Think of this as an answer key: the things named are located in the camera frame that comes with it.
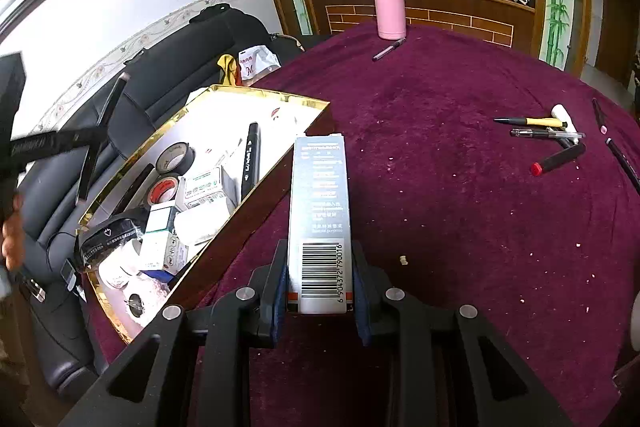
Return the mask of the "person's left hand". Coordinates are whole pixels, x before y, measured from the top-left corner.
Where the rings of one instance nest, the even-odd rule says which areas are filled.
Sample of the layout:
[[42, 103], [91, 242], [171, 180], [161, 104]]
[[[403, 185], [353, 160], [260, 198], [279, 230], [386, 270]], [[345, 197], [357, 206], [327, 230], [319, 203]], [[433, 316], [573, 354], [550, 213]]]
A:
[[22, 196], [14, 195], [12, 215], [3, 222], [1, 230], [1, 254], [6, 269], [20, 269], [25, 259], [25, 232], [21, 215]]

